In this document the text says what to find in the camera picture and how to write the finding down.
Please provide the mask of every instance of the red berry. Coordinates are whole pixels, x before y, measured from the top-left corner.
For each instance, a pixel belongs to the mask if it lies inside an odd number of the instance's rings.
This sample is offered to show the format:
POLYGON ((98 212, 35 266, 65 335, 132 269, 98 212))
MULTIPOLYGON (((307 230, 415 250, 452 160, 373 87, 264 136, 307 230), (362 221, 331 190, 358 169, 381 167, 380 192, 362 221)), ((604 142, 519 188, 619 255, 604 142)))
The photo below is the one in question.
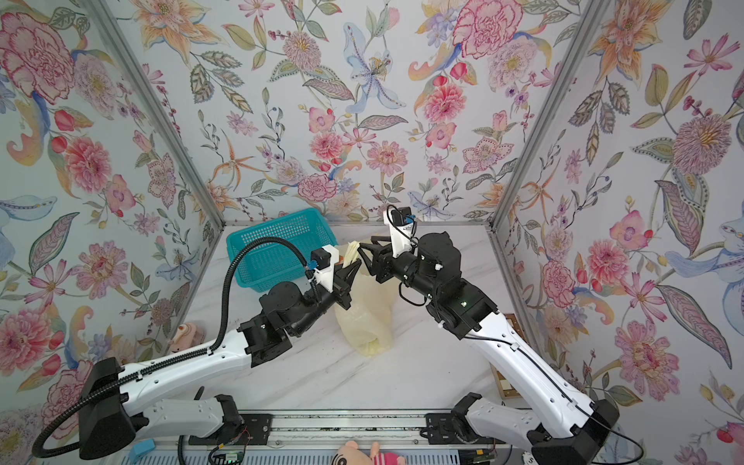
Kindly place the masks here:
POLYGON ((728 431, 726 431, 724 429, 719 429, 716 432, 716 436, 718 436, 718 438, 720 440, 722 440, 723 442, 725 442, 725 443, 731 444, 731 443, 734 442, 734 438, 728 433, 728 431))

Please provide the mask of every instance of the orange lily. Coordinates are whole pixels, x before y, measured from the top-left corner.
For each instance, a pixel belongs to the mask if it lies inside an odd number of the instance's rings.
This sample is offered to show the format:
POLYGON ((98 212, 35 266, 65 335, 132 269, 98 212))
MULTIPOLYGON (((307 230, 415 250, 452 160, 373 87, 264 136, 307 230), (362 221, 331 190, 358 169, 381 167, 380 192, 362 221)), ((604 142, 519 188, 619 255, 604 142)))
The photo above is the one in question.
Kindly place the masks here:
POLYGON ((548 221, 548 215, 545 213, 545 197, 548 197, 550 200, 553 200, 553 197, 550 196, 550 194, 545 190, 548 187, 548 184, 553 180, 553 175, 556 173, 556 170, 558 169, 558 166, 560 164, 560 158, 558 159, 558 162, 556 163, 556 167, 553 168, 553 172, 551 173, 550 177, 547 181, 543 182, 542 185, 538 185, 536 182, 528 182, 527 184, 522 186, 522 189, 527 188, 530 191, 530 194, 532 197, 526 200, 526 202, 531 202, 528 206, 524 207, 522 210, 527 210, 528 208, 532 208, 537 201, 540 201, 540 204, 542 205, 542 217, 545 218, 545 221, 548 221))
MULTIPOLYGON (((224 131, 222 131, 222 134, 225 135, 225 139, 227 139, 228 142, 228 148, 230 149, 230 159, 226 161, 225 163, 222 163, 220 165, 217 165, 216 168, 214 168, 214 174, 212 175, 212 180, 217 177, 217 172, 222 170, 222 174, 227 174, 232 172, 233 173, 233 179, 237 177, 237 182, 235 183, 235 187, 233 187, 233 190, 237 189, 238 184, 240 184, 240 168, 247 168, 249 170, 258 171, 259 173, 265 173, 263 170, 259 170, 258 168, 253 168, 248 166, 244 163, 244 161, 249 160, 253 158, 252 156, 248 156, 245 158, 238 158, 235 159, 235 150, 233 150, 232 143, 230 142, 230 138, 225 134, 224 131)), ((232 179, 230 179, 230 182, 228 183, 228 186, 232 184, 232 179)))

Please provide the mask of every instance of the black cable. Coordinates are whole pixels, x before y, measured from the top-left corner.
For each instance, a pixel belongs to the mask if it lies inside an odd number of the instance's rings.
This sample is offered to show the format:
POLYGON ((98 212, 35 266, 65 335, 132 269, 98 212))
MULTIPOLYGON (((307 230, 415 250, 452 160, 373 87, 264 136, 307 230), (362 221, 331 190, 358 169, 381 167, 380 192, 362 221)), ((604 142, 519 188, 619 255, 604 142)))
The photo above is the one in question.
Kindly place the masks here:
MULTIPOLYGON (((464 337, 463 339, 472 339, 472 340, 475 340, 475 341, 494 341, 494 342, 502 342, 502 343, 504 343, 504 344, 508 344, 508 345, 510 345, 510 346, 512 345, 512 343, 511 343, 511 342, 507 342, 507 341, 504 341, 504 340, 502 340, 502 339, 487 338, 487 337, 474 337, 474 336, 465 336, 465 337, 464 337)), ((543 374, 543 375, 544 375, 544 376, 545 376, 546 378, 548 378, 548 381, 550 381, 550 382, 551 382, 551 383, 553 384, 553 386, 555 386, 555 388, 556 388, 556 389, 558 390, 558 392, 560 392, 560 393, 561 393, 561 395, 562 395, 562 396, 564 396, 564 397, 565 397, 566 399, 568 399, 569 401, 573 402, 573 399, 572 399, 572 398, 570 398, 570 397, 569 397, 569 396, 568 396, 568 395, 567 395, 567 394, 566 394, 566 393, 565 393, 565 392, 564 392, 564 391, 563 391, 563 390, 561 389, 561 387, 560 387, 560 386, 558 386, 558 383, 556 383, 555 381, 553 381, 553 378, 551 378, 551 377, 550 377, 550 376, 549 376, 549 375, 548 375, 548 374, 547 374, 547 373, 545 372, 545 370, 543 370, 543 369, 542 369, 542 367, 541 367, 541 366, 540 366, 540 365, 539 365, 539 364, 538 364, 537 362, 535 362, 535 361, 534 361, 534 360, 532 359, 532 357, 530 357, 530 356, 529 356, 529 355, 528 355, 528 354, 527 354, 526 352, 524 352, 524 351, 523 351, 523 350, 522 350, 521 348, 518 348, 517 350, 518 350, 518 351, 519 351, 519 352, 520 352, 520 353, 521 353, 521 354, 522 354, 523 356, 527 357, 527 360, 529 360, 530 362, 532 362, 532 364, 533 364, 533 365, 535 365, 535 367, 537 367, 537 369, 538 369, 538 370, 540 370, 540 372, 541 372, 541 373, 542 373, 542 374, 543 374)), ((593 420, 593 421, 594 421, 594 422, 595 422, 595 423, 596 423, 597 425, 599 425, 599 426, 602 426, 602 427, 603 427, 604 429, 606 429, 607 431, 609 431, 609 432, 611 432, 611 433, 613 433, 613 434, 616 434, 617 436, 620 436, 620 437, 622 437, 623 439, 626 439, 626 440, 628 440, 628 441, 632 442, 633 444, 635 444, 635 445, 636 445, 636 447, 638 447, 638 448, 639 448, 639 449, 641 450, 641 453, 640 453, 640 454, 639 454, 639 455, 638 455, 637 457, 634 457, 633 459, 631 459, 631 460, 628 460, 628 461, 624 461, 624 462, 592 462, 592 463, 593 463, 594 465, 629 465, 629 464, 634 464, 635 462, 639 461, 640 459, 642 459, 642 458, 643 458, 643 457, 644 457, 644 456, 646 455, 646 449, 644 449, 644 447, 643 447, 643 446, 642 446, 642 445, 641 445, 641 444, 640 444, 640 443, 639 443, 638 441, 636 441, 636 440, 634 440, 634 439, 632 439, 632 438, 630 438, 630 437, 627 437, 627 436, 626 436, 626 435, 624 435, 623 433, 620 433, 620 432, 616 432, 616 431, 615 431, 614 429, 612 429, 612 428, 609 428, 609 427, 608 427, 607 425, 605 425, 604 423, 600 422, 599 420, 597 420, 596 418, 594 418, 594 417, 593 417, 593 416, 591 416, 590 414, 586 413, 586 412, 585 412, 585 411, 584 411, 583 409, 581 409, 581 407, 579 407, 578 405, 576 405, 576 408, 578 409, 578 411, 580 411, 581 413, 583 413, 584 415, 586 415, 586 416, 587 416, 587 418, 589 418, 590 420, 593 420)))
MULTIPOLYGON (((202 398, 202 394, 204 393, 204 386, 199 388, 199 390, 196 392, 196 396, 194 396, 194 400, 199 400, 202 398)), ((186 465, 186 457, 184 457, 184 441, 186 440, 185 436, 179 436, 179 442, 176 444, 176 454, 179 458, 179 465, 186 465)))
POLYGON ((405 298, 403 296, 403 282, 402 281, 398 283, 398 295, 400 296, 401 299, 403 299, 404 301, 416 307, 423 307, 424 305, 426 305, 426 296, 424 296, 423 298, 423 304, 417 304, 416 302, 411 302, 409 299, 405 298))
MULTIPOLYGON (((111 392, 114 390, 117 390, 120 386, 136 380, 139 376, 146 376, 148 374, 152 374, 156 372, 157 370, 161 370, 162 368, 169 367, 171 365, 175 365, 176 363, 183 362, 184 360, 192 359, 197 356, 206 355, 209 352, 214 352, 216 349, 219 348, 219 346, 222 344, 222 341, 225 338, 225 334, 227 333, 227 326, 228 326, 228 308, 230 303, 230 285, 232 284, 232 278, 235 276, 235 270, 237 269, 238 265, 240 264, 240 261, 250 252, 252 249, 265 244, 265 243, 277 243, 281 244, 282 246, 287 247, 289 250, 291 250, 298 260, 300 260, 300 263, 302 266, 307 268, 307 260, 305 260, 305 257, 303 257, 302 252, 297 249, 290 241, 283 239, 281 237, 261 237, 259 239, 256 239, 249 243, 247 246, 243 247, 243 249, 238 252, 238 254, 235 256, 233 261, 230 263, 230 267, 228 268, 228 272, 225 275, 225 282, 222 285, 222 317, 219 323, 219 333, 217 334, 217 339, 215 339, 214 344, 212 344, 209 349, 202 348, 198 350, 192 350, 191 352, 185 352, 181 353, 178 356, 173 357, 172 359, 164 360, 162 362, 155 363, 153 365, 150 365, 148 367, 143 368, 139 372, 134 372, 131 374, 126 375, 123 378, 117 379, 116 381, 112 382, 109 385, 103 386, 102 388, 99 388, 97 391, 94 391, 90 395, 78 400, 73 406, 69 407, 67 410, 65 410, 63 413, 61 413, 57 418, 52 420, 51 423, 49 423, 42 432, 39 433, 39 436, 36 437, 36 440, 33 442, 33 446, 31 448, 31 454, 34 457, 37 458, 50 458, 50 457, 56 457, 58 455, 66 454, 67 452, 72 452, 76 449, 80 448, 80 442, 67 444, 65 446, 61 447, 55 447, 54 449, 45 449, 44 443, 46 440, 54 433, 54 431, 62 425, 68 418, 72 417, 72 415, 76 414, 82 407, 85 405, 88 405, 89 403, 97 402, 98 400, 103 399, 104 397, 108 397, 111 395, 111 392)), ((313 290, 316 292, 316 298, 320 300, 320 298, 317 295, 317 288, 313 286, 315 280, 312 279, 310 281, 310 286, 313 288, 313 290)))

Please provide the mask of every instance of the pink flower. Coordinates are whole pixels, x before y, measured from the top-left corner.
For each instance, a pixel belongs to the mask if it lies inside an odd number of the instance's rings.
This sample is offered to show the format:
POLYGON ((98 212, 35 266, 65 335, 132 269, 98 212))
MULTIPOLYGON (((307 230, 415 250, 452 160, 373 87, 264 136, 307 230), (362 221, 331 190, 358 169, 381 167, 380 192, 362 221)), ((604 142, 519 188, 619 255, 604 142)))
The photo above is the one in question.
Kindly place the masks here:
POLYGON ((228 115, 228 125, 235 131, 235 134, 242 133, 243 135, 253 137, 253 133, 258 131, 258 128, 253 123, 246 121, 245 118, 233 112, 230 112, 230 115, 228 115))
POLYGON ((589 247, 589 270, 601 284, 620 284, 628 274, 628 257, 610 239, 595 240, 589 247))
POLYGON ((333 115, 333 110, 328 109, 324 112, 319 108, 310 108, 310 132, 327 131, 333 127, 334 122, 336 122, 336 117, 333 115))
POLYGON ((713 71, 733 68, 733 66, 731 66, 729 62, 721 60, 721 58, 739 50, 739 43, 734 42, 731 47, 726 48, 722 51, 721 49, 724 45, 726 45, 727 40, 728 34, 723 34, 721 38, 718 39, 718 42, 716 43, 716 46, 713 48, 713 50, 711 50, 711 40, 703 40, 702 53, 694 49, 691 49, 690 52, 687 53, 687 58, 694 62, 684 65, 685 68, 697 68, 698 66, 702 66, 702 69, 698 73, 699 76, 705 74, 708 71, 708 67, 711 67, 713 71))
POLYGON ((532 85, 535 87, 548 87, 555 81, 558 74, 560 74, 561 69, 562 65, 560 64, 560 62, 558 62, 556 63, 556 67, 554 68, 552 73, 547 68, 542 70, 542 73, 540 74, 545 76, 547 78, 546 80, 535 82, 535 80, 530 76, 530 81, 532 81, 532 85))
POLYGON ((503 132, 507 130, 507 113, 505 110, 501 110, 498 113, 493 114, 493 130, 496 132, 503 132))
POLYGON ((132 138, 132 140, 137 144, 137 147, 140 148, 143 152, 147 153, 153 149, 153 145, 150 143, 150 140, 145 137, 144 134, 142 134, 139 131, 135 131, 135 136, 132 138))
POLYGON ((124 272, 129 268, 127 262, 119 263, 126 258, 124 250, 114 246, 114 241, 89 246, 90 255, 80 254, 80 261, 85 263, 77 273, 77 287, 90 292, 90 299, 106 296, 106 288, 115 289, 126 283, 124 272))
POLYGON ((497 141, 484 137, 475 145, 463 150, 465 158, 465 173, 485 171, 499 160, 509 156, 514 144, 499 144, 497 141))
POLYGON ((446 149, 452 140, 452 136, 455 134, 455 128, 457 128, 455 123, 439 123, 437 126, 434 126, 429 131, 429 134, 426 135, 426 146, 431 147, 434 145, 435 147, 446 149))
POLYGON ((439 153, 434 156, 428 157, 426 159, 426 166, 429 168, 429 171, 434 171, 435 174, 442 174, 446 171, 452 171, 452 169, 450 169, 449 167, 449 164, 447 164, 444 158, 442 158, 442 155, 440 155, 439 153))
POLYGON ((679 358, 667 353, 669 340, 666 337, 656 339, 656 326, 651 320, 644 326, 637 321, 628 323, 628 332, 617 328, 615 345, 623 351, 620 356, 620 378, 635 382, 635 390, 643 395, 646 383, 649 394, 658 401, 664 400, 667 392, 679 394, 679 379, 672 374, 679 370, 679 358))
POLYGON ((706 174, 717 167, 731 145, 731 123, 721 115, 694 118, 679 127, 674 167, 685 174, 706 174))
POLYGON ((162 200, 165 208, 170 208, 176 196, 176 171, 172 158, 166 153, 162 160, 147 164, 147 170, 150 172, 147 192, 162 200))
POLYGON ((49 304, 51 304, 52 299, 55 295, 64 294, 65 290, 60 289, 59 285, 62 284, 62 282, 67 279, 69 275, 76 275, 83 269, 82 266, 75 266, 67 270, 67 272, 65 273, 66 266, 67 262, 65 260, 60 260, 60 262, 57 264, 57 272, 55 273, 54 271, 52 271, 51 265, 47 263, 46 265, 44 265, 44 276, 46 276, 47 278, 46 281, 41 278, 37 278, 36 276, 29 279, 28 283, 31 286, 44 290, 27 295, 25 299, 26 304, 43 298, 44 301, 42 302, 42 308, 46 308, 49 304))
POLYGON ((424 115, 434 124, 452 120, 465 108, 465 100, 463 89, 455 84, 439 86, 429 95, 424 115))
POLYGON ((327 174, 313 174, 300 181, 297 192, 304 199, 323 202, 336 195, 336 181, 328 179, 327 174))
MULTIPOLYGON (((62 370, 60 380, 49 388, 47 401, 42 407, 42 418, 44 418, 45 426, 49 425, 52 420, 57 418, 65 410, 75 405, 80 398, 80 392, 83 391, 83 386, 86 384, 86 379, 88 379, 92 368, 93 364, 91 362, 80 360, 77 369, 62 370)), ((54 439, 63 439, 72 433, 72 430, 76 427, 77 414, 69 417, 62 423, 54 431, 52 437, 54 439)))
POLYGON ((151 73, 150 65, 148 63, 142 63, 142 71, 144 72, 144 75, 147 76, 147 80, 149 80, 150 84, 165 84, 165 81, 159 80, 163 77, 163 73, 159 69, 151 73))
POLYGON ((284 53, 300 71, 312 71, 321 64, 321 49, 306 32, 295 32, 284 40, 284 53))
POLYGON ((116 86, 103 62, 93 55, 79 54, 75 59, 75 90, 105 118, 113 119, 116 86))
POLYGON ((555 226, 545 235, 545 253, 552 260, 564 262, 574 243, 574 233, 555 226))
POLYGON ((397 142, 383 141, 382 145, 372 142, 372 148, 367 151, 367 165, 373 170, 379 170, 388 176, 401 171, 401 166, 406 166, 408 160, 405 156, 408 150, 402 148, 397 142))
POLYGON ((16 88, 49 103, 67 98, 74 64, 57 31, 26 13, 5 13, 0 22, 0 65, 16 88))
POLYGON ((576 284, 571 270, 558 260, 551 260, 545 265, 543 272, 545 279, 542 286, 548 297, 553 299, 557 307, 566 308, 571 305, 575 299, 572 290, 576 284))
POLYGON ((632 273, 633 276, 633 287, 629 286, 625 281, 622 282, 623 287, 625 288, 625 292, 628 293, 633 299, 630 301, 630 306, 635 308, 638 303, 641 304, 641 309, 646 314, 646 318, 648 318, 650 321, 653 321, 653 318, 651 318, 651 315, 655 316, 659 319, 659 321, 664 321, 667 319, 667 316, 661 312, 658 308, 654 307, 654 305, 662 305, 664 303, 664 299, 661 297, 649 297, 649 292, 653 290, 653 288, 656 286, 656 284, 653 282, 653 280, 648 280, 644 284, 643 288, 641 288, 641 275, 638 273, 632 273))
POLYGON ((344 141, 335 132, 319 132, 310 142, 310 152, 318 158, 330 160, 344 149, 344 141))
POLYGON ((238 8, 247 11, 246 18, 258 12, 258 16, 263 18, 263 12, 274 7, 273 3, 263 3, 263 0, 244 0, 246 4, 238 5, 238 8))
POLYGON ((491 90, 508 86, 525 75, 537 53, 537 45, 525 36, 507 43, 489 59, 491 90))
POLYGON ((509 42, 522 20, 522 6, 514 0, 469 0, 452 32, 455 45, 462 44, 463 58, 494 54, 509 42))
POLYGON ((88 137, 74 138, 65 150, 67 171, 73 182, 88 193, 99 193, 111 175, 111 159, 100 142, 88 137))
MULTIPOLYGON (((155 233, 155 231, 157 231, 158 222, 160 222, 160 217, 154 213, 135 213, 135 228, 137 228, 139 234, 142 234, 145 237, 149 236, 150 233, 155 233)), ((162 242, 163 237, 158 236, 158 239, 160 239, 158 242, 160 243, 162 242)))
POLYGON ((13 370, 31 368, 44 355, 49 337, 50 322, 44 306, 38 310, 21 308, 18 313, 6 313, 0 323, 0 370, 10 376, 13 370))
POLYGON ((112 212, 127 211, 136 204, 132 191, 126 187, 121 174, 115 174, 113 181, 106 184, 106 201, 112 212))
POLYGON ((644 232, 644 220, 638 210, 633 210, 609 229, 609 236, 625 250, 638 250, 649 244, 644 232))
POLYGON ((374 139, 375 137, 377 137, 377 134, 367 135, 368 132, 370 132, 370 130, 369 129, 365 129, 364 132, 361 132, 360 133, 357 128, 354 128, 354 131, 353 131, 354 136, 352 136, 348 132, 344 132, 344 137, 347 138, 347 139, 349 139, 348 141, 345 141, 344 142, 344 145, 354 145, 354 144, 356 144, 356 146, 361 149, 362 148, 362 144, 371 144, 372 139, 374 139))

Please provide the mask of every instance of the blue block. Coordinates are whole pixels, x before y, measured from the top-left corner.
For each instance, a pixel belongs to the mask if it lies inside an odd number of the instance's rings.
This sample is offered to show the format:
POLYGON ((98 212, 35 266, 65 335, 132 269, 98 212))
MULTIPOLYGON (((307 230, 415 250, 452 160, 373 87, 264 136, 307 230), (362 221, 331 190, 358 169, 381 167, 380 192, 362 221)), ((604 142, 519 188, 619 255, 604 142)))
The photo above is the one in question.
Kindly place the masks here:
POLYGON ((155 450, 155 441, 152 439, 144 440, 140 443, 136 443, 132 446, 132 450, 129 451, 129 461, 134 463, 139 460, 143 455, 155 450))

